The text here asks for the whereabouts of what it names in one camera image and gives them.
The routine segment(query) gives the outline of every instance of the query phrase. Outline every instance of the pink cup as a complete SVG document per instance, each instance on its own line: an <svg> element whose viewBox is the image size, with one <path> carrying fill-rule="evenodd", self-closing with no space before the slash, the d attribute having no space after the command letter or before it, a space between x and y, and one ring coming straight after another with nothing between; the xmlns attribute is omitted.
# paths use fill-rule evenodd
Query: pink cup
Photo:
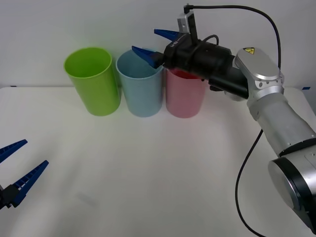
<svg viewBox="0 0 316 237"><path fill-rule="evenodd" d="M201 108L205 95L205 83L192 74L180 70L167 70L166 106L179 118L190 118Z"/></svg>

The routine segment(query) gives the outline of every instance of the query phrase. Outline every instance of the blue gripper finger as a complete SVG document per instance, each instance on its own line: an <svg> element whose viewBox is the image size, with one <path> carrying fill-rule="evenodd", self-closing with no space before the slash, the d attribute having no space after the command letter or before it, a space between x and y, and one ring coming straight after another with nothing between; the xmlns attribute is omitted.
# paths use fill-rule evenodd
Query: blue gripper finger
<svg viewBox="0 0 316 237"><path fill-rule="evenodd" d="M13 143L9 146L3 147L0 149L0 163L7 159L10 155L15 153L18 149L27 144L27 140L22 140L16 143Z"/></svg>
<svg viewBox="0 0 316 237"><path fill-rule="evenodd" d="M178 39L178 37L183 34L178 31L168 31L160 29L154 29L154 33L171 41Z"/></svg>
<svg viewBox="0 0 316 237"><path fill-rule="evenodd" d="M160 67L164 63L162 53L150 51L143 48L138 48L135 46L132 46L132 50L140 58L145 60L150 66L152 66L155 69Z"/></svg>
<svg viewBox="0 0 316 237"><path fill-rule="evenodd" d="M23 201L26 193L30 190L30 188L33 186L39 176L43 173L48 164L48 161L45 160L43 163L41 163L39 166L37 166L35 169L33 169L31 172L29 172L27 175L25 175L13 184L13 186L19 190L18 195L15 196L12 202L12 205L14 207L17 207Z"/></svg>

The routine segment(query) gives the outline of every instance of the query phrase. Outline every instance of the silver robot arm segment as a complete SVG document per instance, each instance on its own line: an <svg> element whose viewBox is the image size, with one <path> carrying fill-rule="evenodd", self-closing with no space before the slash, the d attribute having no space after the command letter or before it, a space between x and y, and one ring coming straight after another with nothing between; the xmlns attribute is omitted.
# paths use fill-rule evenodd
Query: silver robot arm segment
<svg viewBox="0 0 316 237"><path fill-rule="evenodd" d="M285 203L316 234L316 133L283 95L284 76L258 48L241 49L235 65L248 82L248 108L278 156L269 173Z"/></svg>

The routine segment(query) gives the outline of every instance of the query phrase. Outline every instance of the white wall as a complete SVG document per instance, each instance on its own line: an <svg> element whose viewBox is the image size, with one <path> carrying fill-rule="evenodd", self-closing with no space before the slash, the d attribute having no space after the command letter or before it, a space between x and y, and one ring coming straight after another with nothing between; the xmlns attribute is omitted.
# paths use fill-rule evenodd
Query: white wall
<svg viewBox="0 0 316 237"><path fill-rule="evenodd" d="M71 85L63 71L72 51L101 46L116 58L131 45L163 51L153 28L178 30L188 0L1 0L0 86ZM287 86L313 86L316 47L314 0L196 0L190 4L243 4L268 13L282 43ZM245 10L196 10L200 38L217 34L236 53L256 46L277 61L269 22Z"/></svg>

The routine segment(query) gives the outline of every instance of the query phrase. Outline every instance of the plastic cup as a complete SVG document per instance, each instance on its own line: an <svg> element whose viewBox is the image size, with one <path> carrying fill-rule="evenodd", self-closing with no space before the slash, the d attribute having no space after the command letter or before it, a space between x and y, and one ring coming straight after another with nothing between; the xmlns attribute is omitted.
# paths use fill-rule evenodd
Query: plastic cup
<svg viewBox="0 0 316 237"><path fill-rule="evenodd" d="M83 48L72 53L64 69L86 109L93 115L113 113L120 104L112 56L102 48Z"/></svg>
<svg viewBox="0 0 316 237"><path fill-rule="evenodd" d="M154 69L132 50L116 63L129 111L138 117L152 116L162 106L162 67Z"/></svg>
<svg viewBox="0 0 316 237"><path fill-rule="evenodd" d="M168 70L166 75L166 107L179 118L198 114L205 95L205 83L189 73Z"/></svg>

